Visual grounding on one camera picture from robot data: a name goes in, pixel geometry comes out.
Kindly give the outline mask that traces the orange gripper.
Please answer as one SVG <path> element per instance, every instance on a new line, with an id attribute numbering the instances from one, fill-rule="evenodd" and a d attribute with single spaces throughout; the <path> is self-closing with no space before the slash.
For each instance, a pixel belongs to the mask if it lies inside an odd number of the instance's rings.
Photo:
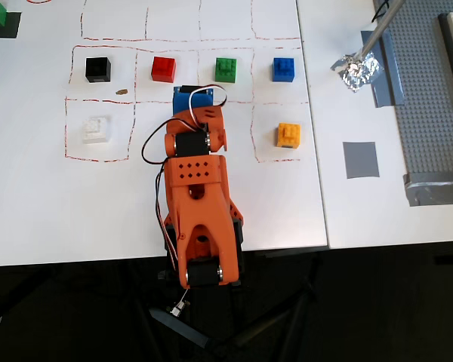
<path id="1" fill-rule="evenodd" d="M 227 150 L 227 135 L 221 106 L 213 106 L 212 87 L 194 93 L 194 108 L 189 108 L 194 86 L 174 87 L 171 118 L 172 152 L 218 152 Z"/>

